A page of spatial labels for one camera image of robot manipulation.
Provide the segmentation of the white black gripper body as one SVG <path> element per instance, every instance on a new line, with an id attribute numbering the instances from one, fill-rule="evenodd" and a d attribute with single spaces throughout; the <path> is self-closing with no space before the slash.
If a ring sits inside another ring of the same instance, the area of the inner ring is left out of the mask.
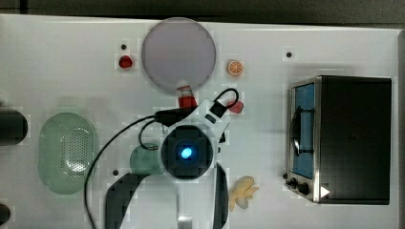
<path id="1" fill-rule="evenodd" d="M 231 118 L 219 101 L 204 100 L 196 108 L 158 112 L 167 126 L 159 146 L 158 162 L 174 180 L 198 179 L 213 170 Z"/>

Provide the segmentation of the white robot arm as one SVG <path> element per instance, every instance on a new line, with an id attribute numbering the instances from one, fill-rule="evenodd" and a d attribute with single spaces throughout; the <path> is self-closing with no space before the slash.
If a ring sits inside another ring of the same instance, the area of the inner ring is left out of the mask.
<path id="1" fill-rule="evenodd" d="M 230 123 L 218 100 L 155 113 L 167 127 L 156 172 L 128 173 L 108 189 L 103 229 L 223 229 L 228 186 L 220 144 Z"/>

